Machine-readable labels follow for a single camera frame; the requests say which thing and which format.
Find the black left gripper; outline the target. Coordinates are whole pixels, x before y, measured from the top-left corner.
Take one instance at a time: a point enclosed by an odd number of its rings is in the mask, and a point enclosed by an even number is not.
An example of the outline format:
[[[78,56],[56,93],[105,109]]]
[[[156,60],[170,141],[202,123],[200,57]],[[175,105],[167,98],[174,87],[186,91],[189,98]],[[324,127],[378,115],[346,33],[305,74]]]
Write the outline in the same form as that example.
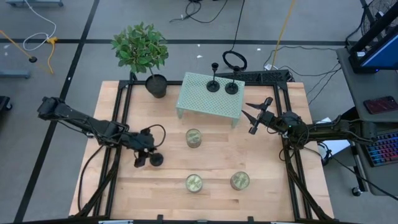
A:
[[[129,133],[129,149],[137,153],[135,155],[134,167],[140,168],[146,164],[149,155],[157,154],[154,147],[153,135],[146,133]]]

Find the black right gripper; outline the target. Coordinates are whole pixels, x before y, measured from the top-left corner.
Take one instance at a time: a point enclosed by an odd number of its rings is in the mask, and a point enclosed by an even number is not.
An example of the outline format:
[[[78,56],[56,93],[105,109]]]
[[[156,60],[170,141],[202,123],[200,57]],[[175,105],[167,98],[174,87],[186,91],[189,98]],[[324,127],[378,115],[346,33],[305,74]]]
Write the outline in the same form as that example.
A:
[[[273,134],[280,133],[280,128],[276,127],[277,118],[274,116],[274,113],[271,113],[267,110],[272,102],[273,98],[267,97],[265,101],[261,104],[246,103],[246,105],[260,111],[256,118],[251,116],[249,113],[242,111],[242,113],[248,118],[249,122],[252,124],[249,129],[250,134],[255,134],[260,124],[263,124],[267,128],[271,128],[274,131]]]

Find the black perforated metal rack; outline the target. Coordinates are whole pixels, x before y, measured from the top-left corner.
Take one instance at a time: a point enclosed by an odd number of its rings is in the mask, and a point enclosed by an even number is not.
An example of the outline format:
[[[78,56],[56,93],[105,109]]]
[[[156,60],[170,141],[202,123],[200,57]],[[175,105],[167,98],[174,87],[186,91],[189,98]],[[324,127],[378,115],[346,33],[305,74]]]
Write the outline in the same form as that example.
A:
[[[257,72],[217,73],[217,77],[253,83],[288,82],[292,77],[288,70],[267,70]]]

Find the mint green perforated metal shelf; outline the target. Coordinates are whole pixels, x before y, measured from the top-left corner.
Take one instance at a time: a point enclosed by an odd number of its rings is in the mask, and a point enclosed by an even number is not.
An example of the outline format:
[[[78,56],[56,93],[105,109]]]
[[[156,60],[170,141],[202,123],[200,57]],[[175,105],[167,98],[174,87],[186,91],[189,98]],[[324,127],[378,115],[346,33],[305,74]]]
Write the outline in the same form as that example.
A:
[[[210,92],[206,87],[213,80],[220,84],[220,89],[216,92]],[[225,87],[229,83],[238,86],[237,93],[230,95],[226,92]],[[244,81],[187,72],[176,103],[177,116],[181,119],[185,110],[213,114],[231,118],[231,126],[234,128],[241,117],[244,87]]]

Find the white paper sheet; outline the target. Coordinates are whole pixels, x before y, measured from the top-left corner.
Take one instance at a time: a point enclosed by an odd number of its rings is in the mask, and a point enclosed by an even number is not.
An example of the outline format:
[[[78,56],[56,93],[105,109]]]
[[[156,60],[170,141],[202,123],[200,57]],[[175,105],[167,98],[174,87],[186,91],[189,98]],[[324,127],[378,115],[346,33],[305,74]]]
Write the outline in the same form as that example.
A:
[[[347,140],[331,140],[324,141],[323,143],[325,144],[325,146],[318,146],[318,151],[322,158],[326,158],[327,148],[331,150],[331,153],[333,155],[335,155],[350,146],[350,143]]]

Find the green tree in black pot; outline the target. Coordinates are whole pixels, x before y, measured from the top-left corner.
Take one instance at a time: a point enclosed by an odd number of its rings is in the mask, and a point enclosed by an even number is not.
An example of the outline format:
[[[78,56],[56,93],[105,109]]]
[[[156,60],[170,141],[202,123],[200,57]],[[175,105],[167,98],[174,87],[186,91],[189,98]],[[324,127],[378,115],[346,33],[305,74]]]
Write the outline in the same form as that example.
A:
[[[112,49],[120,67],[129,67],[130,73],[149,73],[145,88],[155,98],[163,98],[167,93],[167,79],[154,73],[165,65],[169,57],[166,39],[153,24],[143,22],[127,26],[111,40]]]

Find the grey equipment cart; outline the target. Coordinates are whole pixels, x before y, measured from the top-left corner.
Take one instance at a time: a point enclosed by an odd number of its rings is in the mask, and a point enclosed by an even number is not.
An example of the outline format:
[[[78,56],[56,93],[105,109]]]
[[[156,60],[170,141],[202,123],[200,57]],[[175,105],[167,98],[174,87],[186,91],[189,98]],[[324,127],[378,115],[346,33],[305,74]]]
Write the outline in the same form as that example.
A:
[[[380,70],[377,73],[354,73],[349,62],[349,52],[346,48],[336,51],[338,61],[347,82],[349,92],[354,102],[354,108],[346,111],[345,116],[358,117],[375,124],[377,134],[396,133],[398,136],[398,110],[370,114],[365,108],[365,100],[373,100],[383,96],[392,96],[398,101],[398,73],[394,70]],[[358,180],[362,191],[369,191],[382,196],[379,189],[398,197],[398,160],[383,166],[371,166],[366,147],[356,144],[353,152],[359,161],[359,173],[369,181]]]

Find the dark red smartphone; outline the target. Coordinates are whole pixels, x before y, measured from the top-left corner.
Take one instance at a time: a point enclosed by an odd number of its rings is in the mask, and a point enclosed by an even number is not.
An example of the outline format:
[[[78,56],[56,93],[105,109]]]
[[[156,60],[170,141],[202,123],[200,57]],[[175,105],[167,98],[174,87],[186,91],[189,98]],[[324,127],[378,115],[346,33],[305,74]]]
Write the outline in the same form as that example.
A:
[[[363,105],[369,114],[380,114],[398,110],[398,102],[392,96],[365,100],[363,101]]]

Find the backlit rainbow keyboard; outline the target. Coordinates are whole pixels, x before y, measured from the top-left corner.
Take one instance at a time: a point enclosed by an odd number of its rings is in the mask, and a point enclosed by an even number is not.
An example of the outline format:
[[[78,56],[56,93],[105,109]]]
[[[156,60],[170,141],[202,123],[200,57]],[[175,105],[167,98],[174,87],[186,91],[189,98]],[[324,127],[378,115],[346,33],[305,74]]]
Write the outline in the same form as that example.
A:
[[[365,152],[371,167],[398,163],[398,131],[379,135]]]

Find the monitor with blue screen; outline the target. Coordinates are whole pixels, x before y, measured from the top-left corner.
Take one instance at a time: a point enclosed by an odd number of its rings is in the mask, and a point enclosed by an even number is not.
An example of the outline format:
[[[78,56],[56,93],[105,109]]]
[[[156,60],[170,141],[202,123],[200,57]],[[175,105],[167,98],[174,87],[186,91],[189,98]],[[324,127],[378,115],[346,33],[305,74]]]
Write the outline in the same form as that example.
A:
[[[398,18],[396,2],[358,42],[349,49],[349,62],[354,73],[377,73],[380,70],[398,70],[398,26],[389,25]],[[382,40],[377,41],[370,50],[365,48],[382,31],[389,28]]]

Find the grey furniture base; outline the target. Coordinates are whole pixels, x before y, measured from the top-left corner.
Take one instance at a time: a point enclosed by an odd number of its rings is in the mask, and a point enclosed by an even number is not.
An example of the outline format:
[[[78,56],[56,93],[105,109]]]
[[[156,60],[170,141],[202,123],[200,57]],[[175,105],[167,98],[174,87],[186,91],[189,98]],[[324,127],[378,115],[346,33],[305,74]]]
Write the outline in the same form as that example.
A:
[[[30,78],[27,70],[0,70],[0,78]]]
[[[63,7],[62,0],[5,0],[7,4],[12,7],[22,7],[22,6],[33,6],[33,5],[43,5],[43,4],[54,4]]]

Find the black floor fan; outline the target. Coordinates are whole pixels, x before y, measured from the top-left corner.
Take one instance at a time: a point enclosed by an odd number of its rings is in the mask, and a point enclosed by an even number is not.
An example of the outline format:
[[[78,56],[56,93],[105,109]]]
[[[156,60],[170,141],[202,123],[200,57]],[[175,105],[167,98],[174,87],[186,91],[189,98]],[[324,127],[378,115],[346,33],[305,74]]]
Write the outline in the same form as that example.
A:
[[[364,19],[361,22],[361,33],[364,35],[398,0],[365,0],[366,8]],[[398,27],[398,17],[396,17],[383,31],[373,38],[373,42],[382,40],[390,31]]]

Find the black aluminium table frame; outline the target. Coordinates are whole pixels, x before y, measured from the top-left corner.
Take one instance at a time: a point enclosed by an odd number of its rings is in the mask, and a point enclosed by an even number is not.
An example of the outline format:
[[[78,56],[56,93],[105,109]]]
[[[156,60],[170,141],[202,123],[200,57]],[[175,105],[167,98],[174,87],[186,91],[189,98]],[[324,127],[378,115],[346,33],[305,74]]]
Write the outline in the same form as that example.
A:
[[[161,166],[134,167],[134,154],[128,149],[101,149],[94,139],[87,142],[79,182],[70,207],[74,214],[98,187],[119,159],[116,178],[101,196],[95,212],[112,219],[164,221],[293,221],[314,217],[301,194],[292,195],[283,162],[282,140],[264,128],[249,134],[249,122],[241,118],[233,128],[230,118],[184,112],[175,108],[180,87],[171,85],[164,98],[154,98],[143,85],[128,88],[124,83],[105,81],[96,103],[96,119],[125,122],[131,131],[150,127]],[[186,142],[189,129],[201,132],[198,148]],[[243,171],[250,184],[244,190],[230,185],[233,174]],[[186,178],[199,175],[203,187],[191,193]]]

